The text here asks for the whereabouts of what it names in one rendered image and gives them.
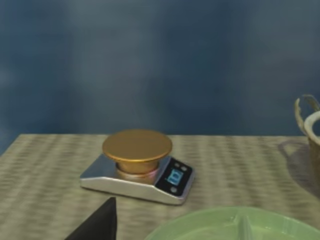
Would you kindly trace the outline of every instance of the woven basket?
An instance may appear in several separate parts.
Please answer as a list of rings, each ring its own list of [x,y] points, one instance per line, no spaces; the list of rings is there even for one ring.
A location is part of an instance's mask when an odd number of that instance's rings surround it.
[[[320,120],[320,104],[312,95],[303,95],[303,98],[313,108],[314,113],[303,120],[299,105],[300,98],[298,98],[294,103],[294,115],[300,130],[308,137],[311,172],[313,172],[313,178],[317,183],[317,187],[320,187],[320,139],[313,131],[315,122]]]

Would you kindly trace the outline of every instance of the blue lcd screen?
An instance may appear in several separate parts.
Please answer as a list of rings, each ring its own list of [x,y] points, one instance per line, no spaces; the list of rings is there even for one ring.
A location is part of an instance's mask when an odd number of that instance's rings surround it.
[[[184,173],[176,169],[172,169],[167,181],[175,186],[178,186]]]

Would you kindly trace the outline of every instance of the digital scale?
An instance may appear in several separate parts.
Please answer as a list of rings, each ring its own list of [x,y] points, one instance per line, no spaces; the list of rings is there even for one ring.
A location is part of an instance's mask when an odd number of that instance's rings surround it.
[[[181,205],[195,171],[169,156],[171,140],[152,130],[130,129],[109,136],[101,154],[80,176],[83,188]]]

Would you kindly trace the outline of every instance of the black control panel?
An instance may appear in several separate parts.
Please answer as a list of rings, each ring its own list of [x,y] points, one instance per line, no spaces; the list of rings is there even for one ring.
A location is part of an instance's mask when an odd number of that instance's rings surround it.
[[[193,169],[171,157],[155,187],[174,196],[182,196]]]

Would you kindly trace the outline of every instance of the green bowl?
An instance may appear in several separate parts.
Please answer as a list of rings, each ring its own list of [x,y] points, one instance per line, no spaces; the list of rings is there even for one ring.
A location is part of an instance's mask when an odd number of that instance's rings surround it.
[[[258,208],[221,207],[173,219],[145,240],[320,240],[320,231]]]

